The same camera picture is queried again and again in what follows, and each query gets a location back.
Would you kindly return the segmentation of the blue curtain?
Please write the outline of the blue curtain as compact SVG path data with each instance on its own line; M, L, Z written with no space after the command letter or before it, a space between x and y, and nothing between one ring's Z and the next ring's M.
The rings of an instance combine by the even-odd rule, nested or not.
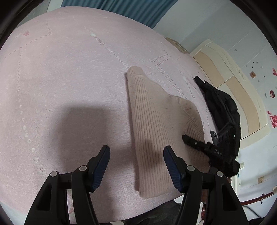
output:
M62 7L90 7L113 12L154 28L177 0L64 0Z

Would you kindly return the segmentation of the beige knit sweater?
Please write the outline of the beige knit sweater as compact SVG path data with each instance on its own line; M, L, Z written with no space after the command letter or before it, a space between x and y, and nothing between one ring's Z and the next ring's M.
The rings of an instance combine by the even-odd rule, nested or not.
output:
M169 145L178 157L199 171L209 171L209 158L184 144L182 135L204 141L199 112L193 102L168 94L142 68L127 72L132 126L139 171L139 195L158 197L174 189L163 149Z

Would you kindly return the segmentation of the black jacket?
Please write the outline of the black jacket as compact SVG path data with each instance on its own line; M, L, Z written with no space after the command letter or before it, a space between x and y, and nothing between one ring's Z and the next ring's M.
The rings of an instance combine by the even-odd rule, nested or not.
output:
M222 136L224 132L229 132L234 136L235 173L224 174L229 178L235 176L238 174L240 167L236 157L239 154L241 140L240 115L237 105L229 94L216 89L207 81L202 81L198 76L195 76L194 81L204 96L216 127L217 136Z

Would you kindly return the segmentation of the cream wooden headboard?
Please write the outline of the cream wooden headboard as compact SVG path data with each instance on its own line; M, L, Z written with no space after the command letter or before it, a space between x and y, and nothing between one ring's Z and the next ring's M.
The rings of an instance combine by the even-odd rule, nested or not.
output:
M240 114L240 148L246 148L270 133L268 114L258 92L227 51L210 39L190 55L215 88L228 93Z

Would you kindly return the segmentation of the pink bedspread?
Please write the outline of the pink bedspread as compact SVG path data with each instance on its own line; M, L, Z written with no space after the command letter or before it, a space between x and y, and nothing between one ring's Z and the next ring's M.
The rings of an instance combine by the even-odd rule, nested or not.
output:
M214 127L194 77L204 73L162 35L127 17L62 7L16 28L1 49L1 206L23 224L47 176L99 152L111 158L92 203L100 222L132 218L179 197L139 192L126 73L141 67L171 94L192 101L205 139Z

